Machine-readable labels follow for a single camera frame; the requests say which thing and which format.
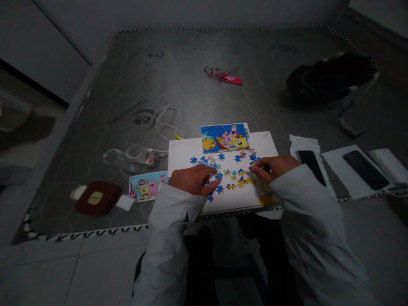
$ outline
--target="clear plastic cup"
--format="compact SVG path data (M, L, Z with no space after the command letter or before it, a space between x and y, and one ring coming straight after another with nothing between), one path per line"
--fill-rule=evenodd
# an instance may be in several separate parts
M160 158L155 153L139 144L134 144L127 148L126 157L128 160L150 168L155 168L160 164Z
M135 173L140 172L143 168L142 164L134 160L128 159L126 157L126 153L118 149L110 149L106 151L105 154L103 155L103 161L106 164L118 166L122 169Z

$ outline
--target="hand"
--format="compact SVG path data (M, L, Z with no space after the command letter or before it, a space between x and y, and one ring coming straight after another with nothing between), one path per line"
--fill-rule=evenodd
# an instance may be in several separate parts
M221 183L215 180L203 187L203 182L210 182L210 173L217 173L217 169L200 164L188 169L174 170L170 179L170 186L186 191L195 196L208 196Z
M279 176L300 165L301 163L292 156L264 157L255 166L250 166L249 170L268 185Z

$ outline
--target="white sleeve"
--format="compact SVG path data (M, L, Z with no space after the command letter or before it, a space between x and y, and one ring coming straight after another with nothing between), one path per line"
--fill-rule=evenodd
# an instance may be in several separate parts
M205 200L163 184L149 217L152 235L134 285L132 305L184 305L188 252L183 232L193 225Z
M343 211L309 167L289 171L269 188L283 201L289 261L319 304L374 305L367 272L347 244Z

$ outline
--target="person's left hand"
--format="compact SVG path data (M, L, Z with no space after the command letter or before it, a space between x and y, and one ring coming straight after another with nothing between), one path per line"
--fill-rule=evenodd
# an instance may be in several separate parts
M221 183L215 180L203 187L203 182L210 182L210 173L217 173L217 169L200 164L188 169L174 170L169 182L170 186L186 191L195 196L208 196Z

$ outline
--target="cartoon picture card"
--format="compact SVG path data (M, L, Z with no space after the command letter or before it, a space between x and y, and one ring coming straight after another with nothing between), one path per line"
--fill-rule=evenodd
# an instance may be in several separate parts
M167 182L167 171L140 174L129 178L129 196L138 202L155 200L163 183Z
M203 153L249 150L247 123L208 125L201 127Z

